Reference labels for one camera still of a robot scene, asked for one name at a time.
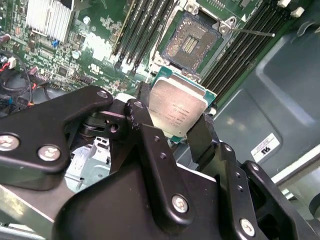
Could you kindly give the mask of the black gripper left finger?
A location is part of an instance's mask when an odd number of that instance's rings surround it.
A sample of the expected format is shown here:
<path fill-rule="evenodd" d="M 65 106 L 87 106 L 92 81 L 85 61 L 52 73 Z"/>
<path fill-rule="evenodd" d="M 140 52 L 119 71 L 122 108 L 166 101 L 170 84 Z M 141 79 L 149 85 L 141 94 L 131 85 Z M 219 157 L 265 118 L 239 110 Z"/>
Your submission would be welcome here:
<path fill-rule="evenodd" d="M 132 165 L 141 168 L 152 215 L 161 228 L 186 228 L 195 218 L 194 205 L 164 133 L 149 114 L 150 92 L 116 104 L 107 91 L 87 86 L 0 120 L 0 182 L 22 189 L 47 191 L 63 180 L 71 162 L 76 130 L 91 114 L 101 112 L 116 132 L 111 142 L 110 177 Z"/>

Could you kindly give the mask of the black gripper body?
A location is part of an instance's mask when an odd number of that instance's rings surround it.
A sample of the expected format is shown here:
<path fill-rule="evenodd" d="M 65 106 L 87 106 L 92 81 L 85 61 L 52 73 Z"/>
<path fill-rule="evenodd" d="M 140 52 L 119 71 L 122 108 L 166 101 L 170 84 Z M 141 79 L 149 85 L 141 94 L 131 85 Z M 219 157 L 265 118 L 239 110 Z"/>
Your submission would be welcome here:
<path fill-rule="evenodd" d="M 56 240 L 229 240 L 217 181 L 179 167 L 166 140 L 133 147 L 118 171 L 70 198 Z"/>

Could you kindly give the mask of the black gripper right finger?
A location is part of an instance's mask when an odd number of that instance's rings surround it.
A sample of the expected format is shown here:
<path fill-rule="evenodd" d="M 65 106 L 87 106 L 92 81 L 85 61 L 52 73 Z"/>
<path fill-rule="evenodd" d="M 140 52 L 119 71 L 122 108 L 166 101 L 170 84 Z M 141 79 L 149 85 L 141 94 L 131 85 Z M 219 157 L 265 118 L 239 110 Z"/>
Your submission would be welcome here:
<path fill-rule="evenodd" d="M 314 230 L 267 173 L 253 161 L 239 163 L 221 142 L 213 116 L 204 113 L 187 132 L 198 171 L 218 184 L 218 226 L 224 240 L 312 240 Z"/>

